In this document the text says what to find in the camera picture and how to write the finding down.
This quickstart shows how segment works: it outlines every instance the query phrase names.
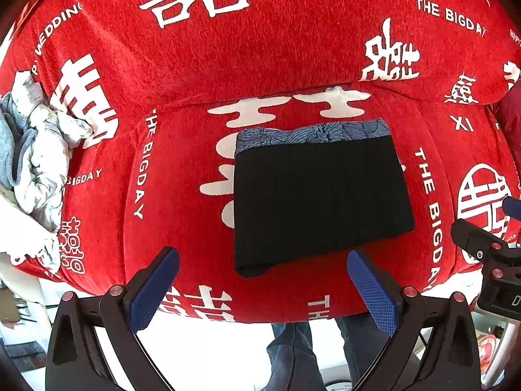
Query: person's leg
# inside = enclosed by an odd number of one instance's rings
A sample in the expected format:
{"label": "person's leg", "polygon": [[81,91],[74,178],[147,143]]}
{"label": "person's leg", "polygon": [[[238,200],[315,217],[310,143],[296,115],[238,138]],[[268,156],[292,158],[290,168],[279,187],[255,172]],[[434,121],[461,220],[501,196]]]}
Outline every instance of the person's leg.
{"label": "person's leg", "polygon": [[[379,355],[389,334],[378,329],[370,313],[337,317],[335,320],[344,338],[345,359],[354,386]],[[419,364],[420,360],[411,355],[399,383],[410,384],[416,376]]]}
{"label": "person's leg", "polygon": [[275,339],[266,349],[272,363],[265,391],[325,391],[313,353],[308,322],[272,324]]}

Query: gray fabric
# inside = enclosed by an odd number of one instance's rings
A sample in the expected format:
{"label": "gray fabric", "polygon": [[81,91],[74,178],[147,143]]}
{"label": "gray fabric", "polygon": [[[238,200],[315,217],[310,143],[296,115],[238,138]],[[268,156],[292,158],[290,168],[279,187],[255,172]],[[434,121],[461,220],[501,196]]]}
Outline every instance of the gray fabric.
{"label": "gray fabric", "polygon": [[237,135],[235,155],[253,147],[279,144],[320,144],[337,141],[378,138],[391,135],[381,118],[363,122],[331,122],[281,131],[266,127],[243,129]]}
{"label": "gray fabric", "polygon": [[[378,329],[370,313],[335,318],[344,339],[350,381],[355,385],[372,365],[389,339]],[[265,391],[325,391],[313,353],[308,322],[272,324],[275,339],[267,347],[272,376]],[[412,354],[397,382],[397,389],[412,384],[420,360]]]}
{"label": "gray fabric", "polygon": [[27,129],[27,118],[16,110],[11,93],[2,98],[0,109],[0,183],[11,190],[20,183],[23,155],[37,132]]}
{"label": "gray fabric", "polygon": [[27,131],[27,118],[18,112],[16,109],[16,104],[12,99],[11,92],[6,93],[0,102],[0,108],[2,109],[2,113],[9,113],[12,119],[15,121],[16,128],[20,135],[23,135],[25,131]]}

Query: red fleece fabric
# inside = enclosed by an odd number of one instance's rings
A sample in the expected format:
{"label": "red fleece fabric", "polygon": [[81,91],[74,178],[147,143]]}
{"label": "red fleece fabric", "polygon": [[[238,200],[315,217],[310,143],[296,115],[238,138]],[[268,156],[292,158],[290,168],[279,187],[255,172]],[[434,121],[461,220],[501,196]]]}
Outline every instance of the red fleece fabric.
{"label": "red fleece fabric", "polygon": [[517,170],[521,170],[521,82],[517,82],[504,98],[489,105],[509,143]]}
{"label": "red fleece fabric", "polygon": [[501,211],[519,197],[515,164],[484,106],[508,90],[504,66],[521,66],[517,36],[497,0],[44,0],[0,92],[32,69],[54,107],[96,130],[71,162],[55,279],[103,293],[172,245],[181,270],[163,310],[237,322],[366,310],[348,249],[235,273],[233,143],[245,127],[377,117],[416,226],[368,244],[372,259],[420,290],[478,268],[451,242],[456,217],[519,233]]}

